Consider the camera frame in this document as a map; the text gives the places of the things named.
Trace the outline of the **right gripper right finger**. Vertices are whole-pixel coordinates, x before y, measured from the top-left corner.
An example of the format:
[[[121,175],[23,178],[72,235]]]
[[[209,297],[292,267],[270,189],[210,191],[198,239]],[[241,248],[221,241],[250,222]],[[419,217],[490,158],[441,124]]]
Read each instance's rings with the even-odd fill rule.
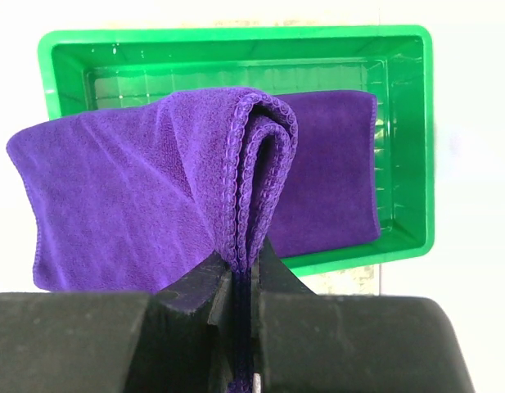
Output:
[[[318,296],[277,257],[269,241],[253,269],[255,371],[262,392],[316,392],[315,341],[311,319]]]

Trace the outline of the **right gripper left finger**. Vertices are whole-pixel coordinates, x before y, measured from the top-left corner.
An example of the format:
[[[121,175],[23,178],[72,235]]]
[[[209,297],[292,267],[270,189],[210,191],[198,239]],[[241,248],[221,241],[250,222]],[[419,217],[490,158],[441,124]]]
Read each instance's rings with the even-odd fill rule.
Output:
[[[149,303],[148,319],[161,324],[167,318],[185,318],[218,326],[228,319],[232,304],[232,272],[216,252],[178,281],[157,292]]]

